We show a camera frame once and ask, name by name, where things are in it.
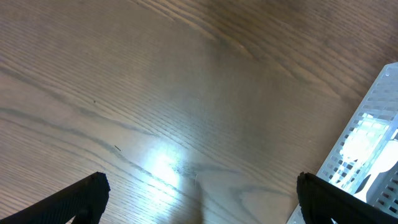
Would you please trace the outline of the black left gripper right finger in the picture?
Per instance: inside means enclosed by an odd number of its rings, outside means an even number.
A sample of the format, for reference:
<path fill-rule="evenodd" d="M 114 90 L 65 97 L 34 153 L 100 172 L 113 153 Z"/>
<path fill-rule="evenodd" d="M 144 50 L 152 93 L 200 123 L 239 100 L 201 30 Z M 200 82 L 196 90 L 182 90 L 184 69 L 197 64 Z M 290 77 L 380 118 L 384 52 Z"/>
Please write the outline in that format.
<path fill-rule="evenodd" d="M 397 224 L 397 218 L 311 173 L 297 177 L 297 196 L 306 224 Z"/>

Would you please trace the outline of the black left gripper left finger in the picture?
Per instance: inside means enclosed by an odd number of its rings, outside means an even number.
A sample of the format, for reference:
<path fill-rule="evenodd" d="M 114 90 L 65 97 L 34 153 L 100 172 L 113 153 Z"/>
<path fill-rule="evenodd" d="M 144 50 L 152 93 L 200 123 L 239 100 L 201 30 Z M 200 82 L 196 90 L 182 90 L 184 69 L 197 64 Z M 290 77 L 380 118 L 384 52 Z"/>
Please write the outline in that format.
<path fill-rule="evenodd" d="M 95 172 L 55 194 L 1 219 L 10 224 L 98 224 L 106 209 L 110 187 L 106 174 Z"/>

